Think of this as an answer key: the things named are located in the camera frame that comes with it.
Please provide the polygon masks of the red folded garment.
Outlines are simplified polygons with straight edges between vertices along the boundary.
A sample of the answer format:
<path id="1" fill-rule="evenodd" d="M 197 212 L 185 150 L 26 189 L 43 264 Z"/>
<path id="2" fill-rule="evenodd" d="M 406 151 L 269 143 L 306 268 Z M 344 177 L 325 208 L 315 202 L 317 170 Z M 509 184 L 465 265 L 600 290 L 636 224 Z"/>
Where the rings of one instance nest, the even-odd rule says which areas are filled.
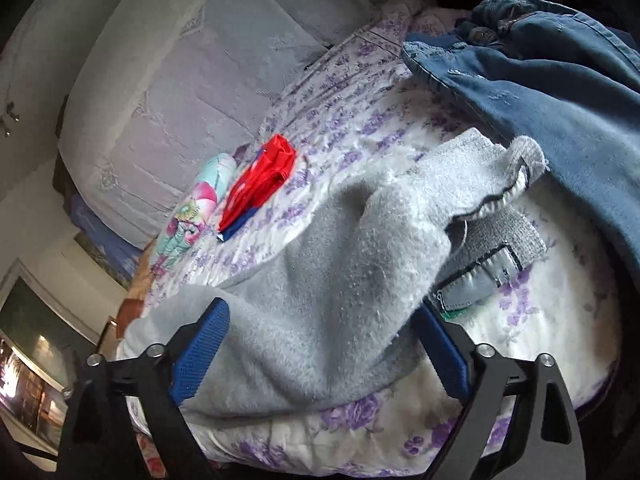
<path id="1" fill-rule="evenodd" d="M 280 134 L 272 136 L 232 186 L 218 224 L 217 238 L 226 242 L 288 180 L 295 148 Z"/>

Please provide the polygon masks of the blue denim jeans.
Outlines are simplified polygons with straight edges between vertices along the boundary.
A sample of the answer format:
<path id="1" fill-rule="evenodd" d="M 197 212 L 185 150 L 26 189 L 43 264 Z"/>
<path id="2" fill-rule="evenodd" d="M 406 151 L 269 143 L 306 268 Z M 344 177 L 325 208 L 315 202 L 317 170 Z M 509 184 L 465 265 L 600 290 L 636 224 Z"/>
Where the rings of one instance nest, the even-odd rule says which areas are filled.
<path id="1" fill-rule="evenodd" d="M 639 274 L 639 51 L 546 0 L 485 0 L 448 34 L 409 34 L 416 78 L 504 140 L 530 136 L 550 171 Z"/>

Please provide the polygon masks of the dark window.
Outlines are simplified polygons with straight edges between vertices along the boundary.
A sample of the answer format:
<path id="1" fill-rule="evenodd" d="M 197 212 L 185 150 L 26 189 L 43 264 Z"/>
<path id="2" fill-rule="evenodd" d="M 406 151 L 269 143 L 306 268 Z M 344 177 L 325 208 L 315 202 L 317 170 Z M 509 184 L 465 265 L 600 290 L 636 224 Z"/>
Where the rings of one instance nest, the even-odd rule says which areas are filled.
<path id="1" fill-rule="evenodd" d="M 75 360 L 94 342 L 18 276 L 1 291 L 1 406 L 51 448 L 60 445 Z"/>

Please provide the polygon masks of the purple floral bedsheet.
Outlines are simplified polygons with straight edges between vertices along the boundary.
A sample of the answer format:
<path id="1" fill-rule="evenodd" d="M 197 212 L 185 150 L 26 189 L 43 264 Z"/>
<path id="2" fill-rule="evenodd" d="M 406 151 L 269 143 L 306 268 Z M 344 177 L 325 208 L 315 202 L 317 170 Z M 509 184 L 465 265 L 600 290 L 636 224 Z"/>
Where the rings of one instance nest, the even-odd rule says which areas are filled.
<path id="1" fill-rule="evenodd" d="M 491 142 L 416 81 L 408 32 L 454 14 L 394 0 L 286 88 L 259 132 L 293 172 L 228 242 L 204 232 L 154 281 L 117 354 L 138 356 L 228 302 L 230 330 L 182 414 L 211 460 L 288 474 L 420 474 L 460 404 L 409 325 L 422 297 L 470 269 L 458 313 L 505 356 L 558 360 L 575 406 L 620 354 L 617 295 L 591 224 L 541 171 L 539 148 Z"/>

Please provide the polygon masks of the grey fleece pants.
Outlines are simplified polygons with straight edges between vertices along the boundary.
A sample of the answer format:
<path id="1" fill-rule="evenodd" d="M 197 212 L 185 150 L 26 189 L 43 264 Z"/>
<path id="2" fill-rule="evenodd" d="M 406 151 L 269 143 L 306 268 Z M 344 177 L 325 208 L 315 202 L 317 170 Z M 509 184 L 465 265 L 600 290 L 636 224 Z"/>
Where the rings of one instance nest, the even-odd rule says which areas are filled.
<path id="1" fill-rule="evenodd" d="M 408 322 L 423 299 L 465 309 L 544 254 L 513 207 L 544 168 L 528 136 L 501 146 L 476 129 L 420 162 L 386 156 L 271 259 L 217 286 L 182 286 L 132 322 L 117 354 L 167 342 L 219 298 L 230 330 L 190 410 L 259 417 L 359 400 L 418 365 Z"/>

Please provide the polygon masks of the grey upholstered headboard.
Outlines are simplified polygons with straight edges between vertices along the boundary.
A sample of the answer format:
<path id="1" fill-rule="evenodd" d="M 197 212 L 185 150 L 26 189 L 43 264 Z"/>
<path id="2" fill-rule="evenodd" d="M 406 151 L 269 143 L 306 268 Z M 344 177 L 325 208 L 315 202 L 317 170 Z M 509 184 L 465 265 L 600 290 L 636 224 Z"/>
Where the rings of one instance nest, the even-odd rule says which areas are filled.
<path id="1" fill-rule="evenodd" d="M 198 168 L 260 140 L 271 103 L 390 0 L 122 0 L 74 83 L 58 151 L 136 247 Z"/>

